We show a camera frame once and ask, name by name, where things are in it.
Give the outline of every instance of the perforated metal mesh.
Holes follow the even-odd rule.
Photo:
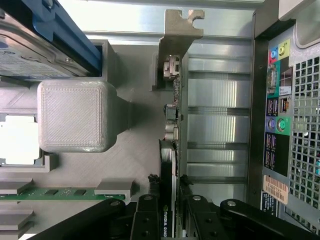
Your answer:
[[[290,215],[292,218],[294,218],[297,222],[302,224],[304,227],[306,227],[307,229],[310,229],[310,231],[312,233],[318,234],[320,236],[320,230],[318,228],[316,228],[315,226],[313,226],[310,222],[305,220],[302,216],[300,216],[299,214],[295,213],[294,211],[290,210],[287,207],[285,208],[285,212],[288,215]]]
[[[316,57],[296,64],[293,124],[288,169],[290,194],[320,210],[320,93]]]

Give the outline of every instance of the metal bracket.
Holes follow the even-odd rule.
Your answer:
[[[193,41],[203,37],[204,30],[194,28],[193,22],[204,18],[203,10],[189,10],[187,19],[182,18],[181,10],[165,11],[164,37],[159,43],[158,70],[163,71],[169,56],[179,56],[182,59]]]

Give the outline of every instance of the hard drive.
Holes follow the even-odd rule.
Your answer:
[[[0,75],[98,77],[101,68],[102,53],[57,0],[0,0]]]

